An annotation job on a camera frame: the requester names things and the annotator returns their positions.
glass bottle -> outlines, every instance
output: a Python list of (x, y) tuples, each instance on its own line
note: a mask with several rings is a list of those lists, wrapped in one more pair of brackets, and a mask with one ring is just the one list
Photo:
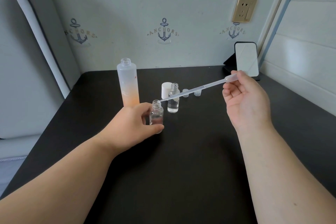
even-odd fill
[[(172, 83), (168, 95), (171, 96), (171, 95), (176, 95), (179, 93), (180, 93), (179, 85), (177, 83)], [(171, 112), (171, 113), (177, 112), (179, 110), (179, 101), (180, 101), (180, 98), (174, 98), (174, 99), (168, 100), (168, 112)]]
[(128, 58), (121, 59), (117, 65), (121, 96), (124, 106), (135, 106), (140, 103), (138, 90), (137, 66)]
[(154, 100), (149, 114), (149, 125), (163, 124), (163, 107), (160, 100)]

small plastic cap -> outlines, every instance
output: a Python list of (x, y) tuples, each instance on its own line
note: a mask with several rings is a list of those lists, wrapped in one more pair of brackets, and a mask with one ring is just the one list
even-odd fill
[(189, 97), (189, 94), (183, 95), (183, 97), (184, 97), (184, 98), (187, 98), (187, 97)]
[(199, 97), (202, 93), (202, 90), (195, 91), (194, 95)]
[(164, 82), (161, 85), (161, 98), (165, 99), (168, 98), (168, 93), (170, 91), (171, 88), (171, 82)]

forearm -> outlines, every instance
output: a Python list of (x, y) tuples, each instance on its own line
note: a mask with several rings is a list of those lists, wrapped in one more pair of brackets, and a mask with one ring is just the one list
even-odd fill
[(114, 157), (87, 140), (1, 200), (1, 223), (83, 223)]
[(259, 224), (336, 223), (335, 198), (272, 126), (238, 137)]

plastic pipette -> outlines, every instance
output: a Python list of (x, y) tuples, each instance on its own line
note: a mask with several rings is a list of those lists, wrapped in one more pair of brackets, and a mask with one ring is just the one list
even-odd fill
[(173, 98), (179, 98), (179, 97), (182, 97), (183, 95), (191, 94), (191, 93), (194, 93), (195, 91), (203, 90), (203, 89), (206, 89), (206, 88), (218, 85), (218, 84), (222, 84), (222, 83), (225, 83), (225, 82), (234, 82), (234, 81), (237, 81), (237, 80), (238, 80), (237, 73), (231, 74), (231, 75), (228, 75), (227, 77), (225, 77), (222, 80), (219, 80), (219, 81), (216, 81), (216, 82), (212, 82), (212, 83), (208, 83), (208, 84), (205, 84), (203, 86), (199, 86), (197, 88), (181, 92), (179, 94), (171, 95), (168, 98), (162, 99), (161, 102), (162, 101), (166, 101), (166, 100), (170, 100), (170, 99), (173, 99)]

hand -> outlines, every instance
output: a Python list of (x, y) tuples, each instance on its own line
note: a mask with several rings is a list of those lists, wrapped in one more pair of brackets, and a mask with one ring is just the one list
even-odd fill
[(238, 73), (238, 81), (223, 85), (223, 97), (227, 114), (236, 131), (272, 126), (267, 93), (243, 71), (231, 73)]
[(145, 116), (149, 115), (151, 108), (150, 103), (123, 107), (95, 137), (117, 154), (128, 150), (164, 129), (162, 124), (146, 125)]

